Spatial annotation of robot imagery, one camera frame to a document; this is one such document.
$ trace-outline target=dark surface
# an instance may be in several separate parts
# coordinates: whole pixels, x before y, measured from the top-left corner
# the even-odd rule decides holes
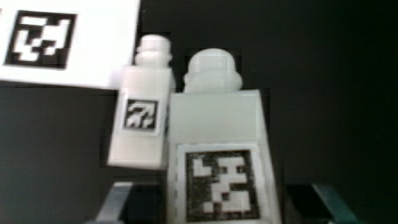
[[[228,49],[243,88],[269,88],[278,182],[328,183],[376,224],[398,222],[395,11],[394,1],[141,1],[140,32],[168,35],[177,88],[193,52]],[[113,91],[1,83],[0,223],[83,223],[111,182],[159,179],[104,167],[113,105]]]

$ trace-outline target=white card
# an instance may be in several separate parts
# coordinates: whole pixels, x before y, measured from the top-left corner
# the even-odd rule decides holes
[[[0,3],[0,80],[118,89],[138,0]]]

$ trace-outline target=white block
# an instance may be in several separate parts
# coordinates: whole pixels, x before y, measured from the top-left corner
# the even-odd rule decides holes
[[[138,3],[1,1],[0,80],[118,89],[118,69],[133,59]]]
[[[166,68],[147,69],[131,66],[122,73],[108,165],[163,169],[172,72]]]
[[[168,130],[166,223],[280,224],[259,92],[172,94]]]

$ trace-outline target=white figurine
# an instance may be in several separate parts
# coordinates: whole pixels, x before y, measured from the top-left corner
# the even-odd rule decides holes
[[[170,96],[168,224],[280,224],[260,95],[234,60],[200,51]]]
[[[168,40],[156,35],[143,36],[136,51],[134,66],[122,72],[108,165],[161,169],[166,104],[173,89]]]

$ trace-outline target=white plastic piece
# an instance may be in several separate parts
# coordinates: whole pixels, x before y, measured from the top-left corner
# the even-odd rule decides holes
[[[184,92],[234,91],[239,88],[241,78],[230,54],[220,49],[202,50],[189,59]]]
[[[198,61],[186,84],[220,65]],[[260,94],[223,87],[170,95],[166,223],[280,224]]]
[[[133,60],[138,3],[1,1],[0,80],[118,89],[118,70]]]
[[[111,166],[143,169],[165,166],[165,119],[173,89],[168,46],[163,37],[143,36],[136,66],[124,68],[109,142]]]

